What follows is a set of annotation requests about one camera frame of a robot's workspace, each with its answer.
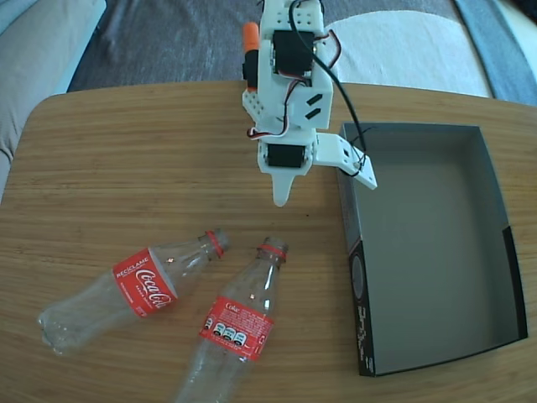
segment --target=plastic bottle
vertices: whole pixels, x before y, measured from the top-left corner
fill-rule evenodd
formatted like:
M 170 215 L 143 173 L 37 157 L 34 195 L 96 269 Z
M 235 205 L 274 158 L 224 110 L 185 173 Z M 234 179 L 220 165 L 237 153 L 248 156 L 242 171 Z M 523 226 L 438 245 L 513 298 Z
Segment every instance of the plastic bottle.
M 266 238 L 257 258 L 223 290 L 200 332 L 175 403 L 227 403 L 258 359 L 273 321 L 279 266 L 287 245 Z
M 41 312 L 43 341 L 59 355 L 72 353 L 108 329 L 150 315 L 190 294 L 209 261 L 227 248 L 227 236 L 218 229 L 194 241 L 140 251 Z

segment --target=nutrition label icon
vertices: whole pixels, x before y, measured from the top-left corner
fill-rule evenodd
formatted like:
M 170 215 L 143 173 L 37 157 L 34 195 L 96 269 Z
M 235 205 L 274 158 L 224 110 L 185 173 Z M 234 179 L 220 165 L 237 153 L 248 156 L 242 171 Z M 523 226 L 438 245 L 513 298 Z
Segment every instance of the nutrition label icon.
M 233 338 L 235 337 L 235 334 L 237 334 L 237 331 L 232 327 L 227 327 L 226 330 L 224 330 L 223 337 L 228 342 L 231 342 Z
M 215 326 L 215 330 L 213 330 L 212 332 L 215 333 L 217 336 L 221 336 L 222 334 L 224 334 L 225 330 L 226 325 L 224 325 L 223 323 L 217 323 Z
M 209 330 L 209 329 L 211 328 L 213 322 L 214 322 L 214 321 L 212 320 L 212 317 L 208 317 L 208 318 L 207 318 L 207 322 L 205 322 L 205 326 L 204 326 L 204 328 L 207 329 L 207 330 Z
M 237 334 L 235 335 L 235 337 L 233 338 L 233 342 L 234 342 L 237 346 L 242 347 L 242 346 L 244 345 L 244 343 L 246 342 L 246 339 L 247 339 L 246 334 L 239 332 L 239 333 L 237 333 Z

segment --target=coca-cola logo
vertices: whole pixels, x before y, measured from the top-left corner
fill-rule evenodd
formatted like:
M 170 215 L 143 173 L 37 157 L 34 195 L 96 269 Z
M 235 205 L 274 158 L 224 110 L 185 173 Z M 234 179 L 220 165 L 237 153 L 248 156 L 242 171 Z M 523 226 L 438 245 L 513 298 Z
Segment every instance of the coca-cola logo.
M 148 300 L 157 308 L 163 308 L 172 302 L 172 297 L 162 292 L 154 281 L 157 275 L 151 270 L 139 270 L 136 272 L 136 279 L 142 286 L 142 291 Z
M 239 313 L 241 311 L 238 307 L 234 306 L 233 304 L 230 304 L 229 302 L 226 304 L 226 308 L 230 311 L 234 311 L 235 313 Z

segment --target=empty plastic bottle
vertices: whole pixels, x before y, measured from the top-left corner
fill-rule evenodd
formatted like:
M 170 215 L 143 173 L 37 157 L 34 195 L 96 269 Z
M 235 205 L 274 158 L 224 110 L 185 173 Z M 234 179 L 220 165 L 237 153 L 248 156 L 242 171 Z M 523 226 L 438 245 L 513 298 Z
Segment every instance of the empty plastic bottle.
M 217 297 L 175 403 L 227 403 L 259 358 L 273 326 L 279 266 L 287 245 L 266 238 L 257 258 Z
M 222 257 L 228 245 L 218 229 L 140 251 L 81 293 L 46 308 L 38 318 L 43 341 L 59 355 L 71 353 L 108 329 L 166 307 L 190 294 L 209 261 Z

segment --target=orange cap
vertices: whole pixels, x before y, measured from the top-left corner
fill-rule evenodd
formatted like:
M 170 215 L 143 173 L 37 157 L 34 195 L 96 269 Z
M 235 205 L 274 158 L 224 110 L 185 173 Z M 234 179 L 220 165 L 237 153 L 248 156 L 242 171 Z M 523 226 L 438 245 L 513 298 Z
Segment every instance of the orange cap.
M 259 50 L 259 27 L 256 23 L 245 23 L 242 27 L 244 53 Z

